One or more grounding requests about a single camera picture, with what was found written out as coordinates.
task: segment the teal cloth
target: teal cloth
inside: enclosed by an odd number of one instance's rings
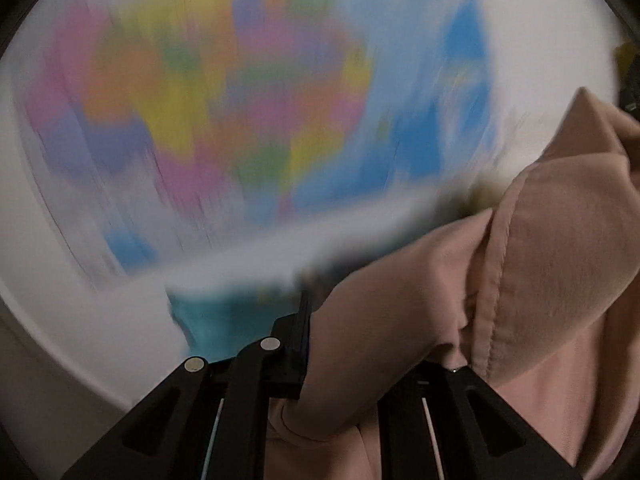
[[[299,295],[244,286],[220,293],[168,293],[171,314],[189,343],[189,355],[210,363],[235,357],[268,336],[273,322],[298,310]]]

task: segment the map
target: map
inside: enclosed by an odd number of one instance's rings
[[[15,101],[34,181],[94,285],[494,148],[479,0],[60,9]]]

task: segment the white surface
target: white surface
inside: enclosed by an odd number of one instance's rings
[[[615,96],[614,18],[601,0],[484,0],[506,129],[535,127],[535,157],[580,86]],[[375,238],[428,202],[428,192],[325,216],[95,292],[80,276],[25,172],[10,86],[0,73],[0,295],[24,327],[82,382],[128,408],[182,361],[165,286],[289,279],[341,247]]]

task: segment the pink fabric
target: pink fabric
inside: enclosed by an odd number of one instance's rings
[[[471,364],[602,475],[640,399],[639,146],[640,124],[581,90],[495,210],[336,287],[312,318],[300,400],[273,403],[266,478],[380,478],[375,403],[425,358]]]

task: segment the stitching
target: stitching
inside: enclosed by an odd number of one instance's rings
[[[518,191],[518,195],[516,197],[516,200],[514,200],[514,202],[513,202],[513,208],[511,208],[511,211],[509,213],[509,223],[507,224],[506,241],[504,243],[504,251],[502,252],[502,257],[500,258],[500,275],[498,275],[498,296],[495,298],[495,305],[494,305],[494,312],[493,312],[494,318],[492,320],[491,336],[489,338],[489,354],[487,356],[487,361],[486,361],[486,380],[487,381],[490,380],[492,365],[494,364],[493,354],[494,354],[494,347],[495,347],[494,346],[495,329],[496,329],[496,325],[497,325],[496,319],[498,317],[498,306],[500,304],[500,296],[501,296],[501,292],[502,292],[502,276],[504,274],[504,263],[505,263],[505,260],[507,259],[507,252],[509,250],[511,221],[513,221],[513,214],[515,213],[516,208],[518,207],[518,202],[520,202],[520,197],[522,196],[522,190],[526,186],[527,181],[529,180],[529,177],[533,174],[533,172],[536,169],[537,169],[537,167],[531,168],[529,173],[527,173],[527,176],[523,179],[522,186],[520,187],[520,190]]]

